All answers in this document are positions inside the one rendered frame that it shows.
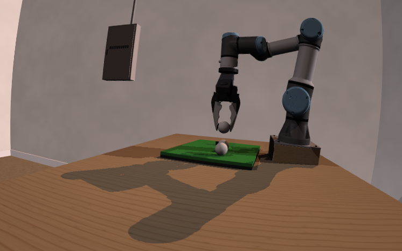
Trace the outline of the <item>green mat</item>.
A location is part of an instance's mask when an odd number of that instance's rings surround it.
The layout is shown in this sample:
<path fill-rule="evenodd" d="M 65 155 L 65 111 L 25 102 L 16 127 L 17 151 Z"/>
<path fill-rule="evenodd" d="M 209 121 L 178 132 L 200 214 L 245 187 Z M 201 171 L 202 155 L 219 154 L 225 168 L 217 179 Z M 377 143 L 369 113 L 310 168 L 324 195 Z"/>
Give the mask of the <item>green mat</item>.
<path fill-rule="evenodd" d="M 215 152 L 218 143 L 219 141 L 196 140 L 161 151 L 160 157 L 226 168 L 253 169 L 259 154 L 259 145 L 229 143 L 227 153 L 221 156 Z"/>

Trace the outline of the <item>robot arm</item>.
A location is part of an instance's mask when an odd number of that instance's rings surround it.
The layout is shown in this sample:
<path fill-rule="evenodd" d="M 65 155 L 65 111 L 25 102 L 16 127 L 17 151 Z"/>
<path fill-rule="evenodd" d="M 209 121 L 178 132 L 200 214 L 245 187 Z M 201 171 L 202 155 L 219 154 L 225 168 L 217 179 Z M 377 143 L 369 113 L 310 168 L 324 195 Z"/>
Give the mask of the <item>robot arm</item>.
<path fill-rule="evenodd" d="M 296 37 L 266 42 L 265 37 L 239 37 L 237 33 L 223 34 L 221 42 L 221 67 L 238 68 L 238 54 L 250 54 L 258 61 L 274 55 L 298 51 L 294 74 L 288 80 L 282 97 L 286 120 L 278 140 L 295 145 L 309 145 L 308 119 L 314 90 L 314 75 L 318 51 L 323 38 L 323 25 L 316 18 L 305 19 Z M 234 74 L 222 73 L 216 84 L 216 92 L 230 93 Z"/>

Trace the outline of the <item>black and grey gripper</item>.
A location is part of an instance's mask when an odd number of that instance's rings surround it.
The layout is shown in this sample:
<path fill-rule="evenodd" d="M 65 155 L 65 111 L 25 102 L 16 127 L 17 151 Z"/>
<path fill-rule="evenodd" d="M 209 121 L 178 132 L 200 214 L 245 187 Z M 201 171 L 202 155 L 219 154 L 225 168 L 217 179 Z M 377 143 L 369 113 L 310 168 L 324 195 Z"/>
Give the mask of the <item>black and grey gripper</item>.
<path fill-rule="evenodd" d="M 224 71 L 224 72 L 223 72 Z M 230 74 L 238 74 L 238 69 L 230 68 L 230 67 L 221 67 L 219 68 L 219 73 L 230 73 Z M 217 93 L 213 92 L 213 97 L 211 100 L 212 112 L 213 112 L 213 119 L 214 125 L 216 130 L 218 130 L 218 119 L 219 119 L 219 111 L 221 110 L 222 105 L 221 102 L 232 102 L 230 105 L 231 111 L 231 124 L 230 124 L 230 132 L 234 127 L 235 120 L 237 118 L 237 114 L 240 107 L 240 99 L 239 94 L 237 94 L 237 86 L 233 86 L 231 88 L 230 93 Z"/>

